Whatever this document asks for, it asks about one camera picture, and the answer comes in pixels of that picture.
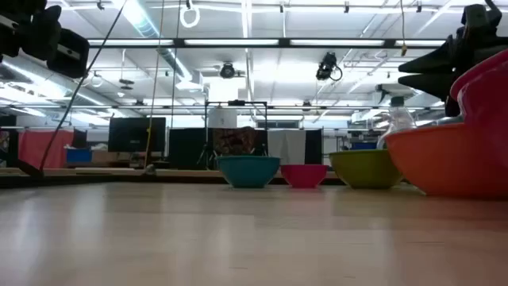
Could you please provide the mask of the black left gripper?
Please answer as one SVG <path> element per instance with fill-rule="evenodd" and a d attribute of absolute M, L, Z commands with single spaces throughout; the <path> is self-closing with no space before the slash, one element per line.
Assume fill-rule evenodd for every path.
<path fill-rule="evenodd" d="M 85 76 L 90 44 L 61 26 L 61 12 L 61 6 L 48 6 L 46 0 L 1 0 L 1 56 L 23 51 L 53 72 Z"/>

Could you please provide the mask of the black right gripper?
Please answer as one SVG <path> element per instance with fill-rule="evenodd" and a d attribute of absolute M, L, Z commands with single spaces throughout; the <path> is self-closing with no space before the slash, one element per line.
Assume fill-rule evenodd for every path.
<path fill-rule="evenodd" d="M 468 66 L 475 56 L 491 56 L 507 49 L 507 37 L 497 35 L 502 12 L 492 0 L 484 2 L 464 7 L 463 26 L 456 31 L 456 39 L 449 35 L 439 48 L 400 65 L 400 72 L 421 74 L 402 76 L 398 82 L 445 102 L 457 79 L 447 72 Z"/>

